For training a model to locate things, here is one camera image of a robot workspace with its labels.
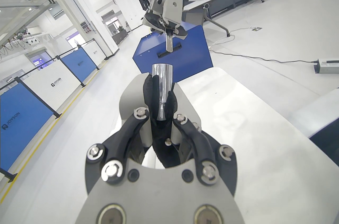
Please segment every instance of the white table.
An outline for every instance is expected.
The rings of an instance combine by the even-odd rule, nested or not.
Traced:
[[[332,224],[339,168],[307,137],[220,68],[180,83],[202,129],[234,148],[235,200],[246,224]]]
[[[309,105],[295,111],[287,119],[310,138],[339,117],[339,89],[334,89]]]

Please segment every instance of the white cable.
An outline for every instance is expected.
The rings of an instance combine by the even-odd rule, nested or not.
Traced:
[[[229,33],[232,33],[232,32],[235,32],[235,31],[239,31],[239,30],[248,30],[248,29],[254,29],[254,28],[255,28],[255,27],[252,27],[252,24],[250,24],[250,23],[247,21],[247,9],[248,9],[248,7],[249,7],[250,5],[253,5],[253,4],[255,4],[255,3],[256,3],[256,2],[250,3],[249,5],[246,6],[246,9],[245,9],[245,22],[246,22],[247,24],[249,24],[249,27],[248,27],[248,28],[239,28],[239,29],[235,29],[235,30],[230,31]],[[217,40],[216,42],[214,42],[214,43],[211,45],[211,47],[214,46],[214,45],[217,45],[217,44],[223,44],[223,43],[226,43],[226,42],[234,41],[234,40],[235,40],[235,35],[232,34],[231,36],[233,37],[233,39],[228,40],[228,41],[225,41],[225,42],[220,42],[220,43],[219,43],[219,41],[222,41],[222,40],[226,39],[226,38],[222,38],[221,40]]]

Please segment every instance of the blue barrier panel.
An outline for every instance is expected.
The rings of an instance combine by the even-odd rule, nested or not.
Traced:
[[[84,81],[96,69],[95,64],[83,48],[62,57],[62,61],[81,81]]]
[[[0,96],[0,166],[8,170],[53,115],[21,83]]]

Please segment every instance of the power strip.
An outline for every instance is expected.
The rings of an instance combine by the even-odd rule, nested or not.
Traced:
[[[339,74],[339,58],[318,59],[314,70],[317,74]]]

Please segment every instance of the cable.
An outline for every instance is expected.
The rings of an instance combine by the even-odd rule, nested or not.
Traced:
[[[4,47],[6,47],[6,49],[7,50],[9,50],[9,51],[13,51],[14,50],[14,48],[13,48],[13,46],[11,45],[11,48],[12,49],[9,49],[9,48],[7,48],[7,46],[6,45],[4,45]]]
[[[9,42],[10,42],[10,44],[13,46],[14,45],[14,47],[15,48],[18,48],[19,46],[18,45],[15,45],[15,43],[13,42],[13,41],[11,41],[11,40],[8,40]]]
[[[217,52],[214,50],[209,50],[212,51],[216,54],[223,54],[223,55],[232,55],[232,56],[239,56],[239,57],[246,57],[246,58],[252,58],[252,59],[260,59],[263,61],[273,61],[273,62],[278,62],[280,64],[285,64],[285,63],[295,63],[295,62],[304,62],[304,63],[317,63],[318,61],[304,61],[304,60],[294,60],[294,61],[279,61],[275,59],[264,59],[262,57],[252,57],[252,56],[247,56],[247,55],[240,55],[240,54],[232,54],[232,53],[223,53],[223,52]]]
[[[253,3],[249,4],[249,5],[247,5],[247,6],[246,6],[246,9],[245,9],[245,22],[246,22],[247,24],[249,24],[249,27],[248,27],[248,28],[239,28],[239,29],[235,29],[235,30],[230,31],[228,34],[230,34],[230,33],[232,33],[232,32],[239,31],[239,30],[248,30],[248,29],[255,29],[255,28],[256,28],[256,27],[252,27],[252,24],[248,23],[248,21],[247,21],[247,9],[249,8],[249,6],[251,6],[251,5],[253,5],[253,4],[255,4],[255,2],[253,2]],[[233,39],[230,40],[230,41],[234,41],[234,40],[235,40],[235,35],[232,34],[231,36],[233,36]],[[211,47],[214,46],[214,45],[216,45],[216,44],[223,44],[223,43],[230,42],[230,41],[225,41],[225,42],[220,42],[220,43],[218,43],[219,41],[222,41],[222,40],[224,40],[224,39],[225,39],[225,38],[222,38],[221,40],[215,41],[215,42],[211,45]]]
[[[224,42],[220,42],[220,43],[218,43],[219,41],[222,41],[222,40],[224,40],[225,38],[222,38],[221,40],[217,40],[216,42],[214,42],[212,45],[211,45],[211,47],[213,46],[213,45],[217,45],[217,44],[223,44],[223,43],[227,43],[227,42],[230,42],[230,41],[234,41],[235,40],[235,35],[230,35],[230,37],[233,37],[233,39],[231,39],[231,40],[229,40],[229,41],[224,41]]]
[[[0,51],[0,54],[3,55],[3,56],[8,56],[8,50],[7,50],[7,48],[4,47],[4,46],[2,46],[2,48],[3,48],[3,52],[5,52],[5,53],[2,53],[2,52]]]

